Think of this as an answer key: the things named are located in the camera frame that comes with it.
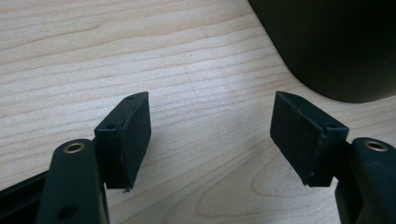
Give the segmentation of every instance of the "metal ring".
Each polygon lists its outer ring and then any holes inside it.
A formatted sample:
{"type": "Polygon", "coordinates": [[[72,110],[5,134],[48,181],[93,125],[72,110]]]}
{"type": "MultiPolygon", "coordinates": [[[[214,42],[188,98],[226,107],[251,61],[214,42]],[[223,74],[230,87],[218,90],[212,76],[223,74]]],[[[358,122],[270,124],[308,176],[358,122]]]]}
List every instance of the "metal ring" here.
{"type": "Polygon", "coordinates": [[[388,151],[388,147],[382,143],[375,141],[365,141],[364,145],[374,151],[385,152],[388,151]]]}
{"type": "Polygon", "coordinates": [[[85,147],[85,144],[83,144],[83,143],[80,143],[80,142],[72,143],[72,144],[67,145],[64,148],[64,153],[76,153],[76,152],[79,152],[82,149],[84,149],[84,147],[85,147]]]}

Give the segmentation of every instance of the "black curved object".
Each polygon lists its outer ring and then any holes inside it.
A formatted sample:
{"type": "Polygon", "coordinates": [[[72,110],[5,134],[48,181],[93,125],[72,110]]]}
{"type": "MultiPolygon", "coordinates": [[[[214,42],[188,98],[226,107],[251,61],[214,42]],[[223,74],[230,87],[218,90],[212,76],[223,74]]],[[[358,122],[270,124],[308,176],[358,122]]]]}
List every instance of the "black curved object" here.
{"type": "Polygon", "coordinates": [[[249,0],[289,70],[327,97],[396,94],[394,1],[249,0]]]}

